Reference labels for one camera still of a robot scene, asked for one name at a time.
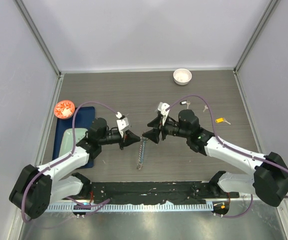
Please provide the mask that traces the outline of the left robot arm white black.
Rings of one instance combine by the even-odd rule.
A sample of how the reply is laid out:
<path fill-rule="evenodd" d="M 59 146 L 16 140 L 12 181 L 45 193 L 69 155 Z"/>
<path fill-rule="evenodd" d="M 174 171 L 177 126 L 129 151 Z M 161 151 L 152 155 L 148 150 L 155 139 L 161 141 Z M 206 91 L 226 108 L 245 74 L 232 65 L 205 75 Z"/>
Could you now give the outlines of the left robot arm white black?
<path fill-rule="evenodd" d="M 31 164 L 25 166 L 9 195 L 9 201 L 21 209 L 24 217 L 36 219 L 50 203 L 70 196 L 86 199 L 90 195 L 90 180 L 79 173 L 74 174 L 73 170 L 94 162 L 104 145 L 117 144 L 124 149 L 141 140 L 130 130 L 127 117 L 116 122 L 116 127 L 108 128 L 105 119 L 96 118 L 70 152 L 37 167 Z"/>

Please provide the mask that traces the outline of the large keyring with small rings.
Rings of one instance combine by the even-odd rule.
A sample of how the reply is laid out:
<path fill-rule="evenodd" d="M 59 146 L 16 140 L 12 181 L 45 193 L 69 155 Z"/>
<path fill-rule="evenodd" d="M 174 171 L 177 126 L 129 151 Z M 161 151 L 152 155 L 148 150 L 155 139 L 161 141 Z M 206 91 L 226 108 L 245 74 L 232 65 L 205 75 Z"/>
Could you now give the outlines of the large keyring with small rings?
<path fill-rule="evenodd" d="M 138 161 L 137 161 L 137 170 L 142 169 L 143 167 L 143 162 L 144 162 L 144 156 L 145 156 L 145 147 L 148 139 L 146 137 L 141 138 L 141 145 L 139 148 L 139 156 L 138 156 Z"/>

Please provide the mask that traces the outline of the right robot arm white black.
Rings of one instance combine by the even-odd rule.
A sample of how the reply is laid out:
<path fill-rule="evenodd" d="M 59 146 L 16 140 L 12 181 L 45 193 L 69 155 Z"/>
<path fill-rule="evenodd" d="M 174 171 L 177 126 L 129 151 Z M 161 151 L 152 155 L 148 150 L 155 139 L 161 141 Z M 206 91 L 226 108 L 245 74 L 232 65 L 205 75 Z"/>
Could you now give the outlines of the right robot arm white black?
<path fill-rule="evenodd" d="M 253 194 L 266 204 L 278 207 L 288 193 L 288 167 L 279 154 L 264 155 L 230 144 L 201 127 L 190 109 L 180 111 L 178 120 L 158 113 L 147 126 L 150 130 L 143 133 L 143 137 L 156 144 L 169 135 L 185 138 L 192 151 L 220 159 L 243 171 L 243 174 L 219 172 L 209 185 L 214 197 L 229 192 Z"/>

